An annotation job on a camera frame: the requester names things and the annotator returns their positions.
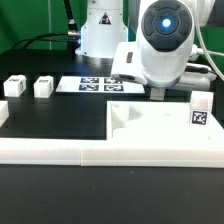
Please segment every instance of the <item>white 3d-printed part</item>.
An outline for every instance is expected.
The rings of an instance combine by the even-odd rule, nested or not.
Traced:
[[[4,82],[4,94],[8,97],[19,97],[26,89],[24,75],[12,75]]]
[[[129,118],[129,105],[119,103],[112,104],[111,112],[114,121],[127,121]]]
[[[34,97],[48,98],[54,89],[54,79],[51,76],[40,76],[34,83]]]
[[[129,105],[126,121],[111,105]],[[107,102],[107,140],[0,138],[1,164],[224,167],[224,131],[189,125],[190,103]]]

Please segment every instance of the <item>white plastic tray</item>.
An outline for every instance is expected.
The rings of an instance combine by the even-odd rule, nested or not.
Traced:
[[[129,117],[112,119],[111,106]],[[108,102],[105,141],[0,139],[0,163],[81,166],[224,167],[224,131],[188,125],[189,104]]]

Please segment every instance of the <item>black cable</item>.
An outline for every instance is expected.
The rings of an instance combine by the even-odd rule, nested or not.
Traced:
[[[217,75],[217,76],[218,76],[218,74],[217,74],[216,72],[214,72],[214,71],[209,71],[209,73],[212,73],[212,74],[214,74],[214,75]]]
[[[30,44],[32,44],[35,39],[41,39],[41,38],[45,38],[45,37],[54,37],[54,36],[67,36],[68,33],[67,32],[60,32],[60,33],[47,33],[47,34],[42,34],[39,36],[36,36],[34,38],[32,38],[32,40],[28,41],[24,46],[23,49],[26,49]]]
[[[55,40],[55,39],[41,39],[41,38],[31,38],[31,39],[24,39],[24,40],[21,40],[19,42],[17,42],[16,44],[13,45],[12,49],[15,49],[19,44],[23,43],[23,42],[27,42],[27,41],[32,41],[35,42],[35,41],[43,41],[43,42],[74,42],[74,39],[68,39],[68,40]]]
[[[75,20],[74,20],[73,14],[72,14],[70,1],[64,0],[64,5],[65,5],[65,10],[66,10],[66,15],[68,18],[68,29],[78,31],[77,24],[75,23]]]
[[[187,65],[185,68],[185,72],[198,72],[201,74],[207,74],[208,71],[209,71],[208,68],[196,67],[196,66],[190,66],[190,65]]]

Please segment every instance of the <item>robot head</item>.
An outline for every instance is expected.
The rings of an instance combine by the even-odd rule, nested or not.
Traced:
[[[168,88],[183,74],[194,40],[189,8],[177,0],[142,1],[137,47],[148,85]]]

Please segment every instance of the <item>white box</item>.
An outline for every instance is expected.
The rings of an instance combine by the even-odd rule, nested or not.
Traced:
[[[34,83],[34,97],[48,98],[54,90],[54,79],[52,76],[40,76]]]
[[[212,113],[213,95],[211,92],[192,92],[190,101],[190,125],[208,127]]]
[[[12,75],[3,85],[5,96],[19,97],[26,89],[26,77],[24,75]]]
[[[0,127],[9,117],[8,102],[0,101]]]

